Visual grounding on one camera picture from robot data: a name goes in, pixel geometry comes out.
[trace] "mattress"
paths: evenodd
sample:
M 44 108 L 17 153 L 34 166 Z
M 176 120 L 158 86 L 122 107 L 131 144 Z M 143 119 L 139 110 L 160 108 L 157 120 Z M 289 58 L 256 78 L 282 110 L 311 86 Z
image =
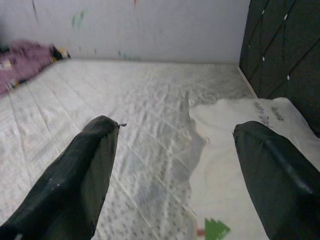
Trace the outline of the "mattress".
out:
M 67 60 L 0 99 L 0 224 L 93 118 L 118 123 L 95 240 L 196 237 L 189 178 L 203 140 L 189 107 L 250 98 L 235 65 Z

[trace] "wall stain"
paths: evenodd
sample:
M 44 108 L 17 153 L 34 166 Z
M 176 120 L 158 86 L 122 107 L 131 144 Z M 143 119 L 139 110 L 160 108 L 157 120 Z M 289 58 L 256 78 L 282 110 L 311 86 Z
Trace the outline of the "wall stain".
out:
M 118 50 L 118 56 L 120 57 L 120 59 L 126 61 L 142 61 L 141 57 L 135 55 L 127 55 L 125 52 L 121 52 L 120 50 Z
M 37 9 L 36 9 L 36 5 L 35 5 L 35 0 L 32 0 L 32 8 L 33 8 L 34 18 L 39 23 Z
M 72 24 L 72 28 L 78 28 L 80 29 L 81 28 L 81 25 L 83 23 L 83 20 L 84 20 L 84 17 L 85 15 L 88 13 L 88 11 L 85 9 L 85 10 L 82 10 L 81 12 L 77 12 L 75 13 L 73 16 L 72 16 L 72 21 L 71 21 L 71 24 Z

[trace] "wrinkled fabric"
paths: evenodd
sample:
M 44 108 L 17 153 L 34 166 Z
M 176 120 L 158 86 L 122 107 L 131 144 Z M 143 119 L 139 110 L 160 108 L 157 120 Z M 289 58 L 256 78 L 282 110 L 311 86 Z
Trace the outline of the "wrinkled fabric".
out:
M 9 51 L 0 54 L 0 94 L 27 81 L 53 62 L 54 47 L 27 40 L 13 41 Z

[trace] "black padded headboard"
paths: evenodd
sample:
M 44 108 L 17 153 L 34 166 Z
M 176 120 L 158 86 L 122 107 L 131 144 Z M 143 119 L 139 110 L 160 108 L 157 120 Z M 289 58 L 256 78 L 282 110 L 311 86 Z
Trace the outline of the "black padded headboard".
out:
M 287 97 L 320 137 L 320 0 L 251 0 L 240 68 L 258 97 Z

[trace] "purple cloth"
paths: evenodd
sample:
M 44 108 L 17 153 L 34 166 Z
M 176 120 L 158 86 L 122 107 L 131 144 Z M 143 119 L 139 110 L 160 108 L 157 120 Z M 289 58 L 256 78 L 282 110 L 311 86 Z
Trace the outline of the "purple cloth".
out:
M 10 86 L 27 81 L 53 62 L 54 46 L 43 46 L 36 42 L 17 40 L 11 43 L 9 52 L 0 54 L 0 64 L 10 62 L 11 67 L 0 68 L 0 94 Z

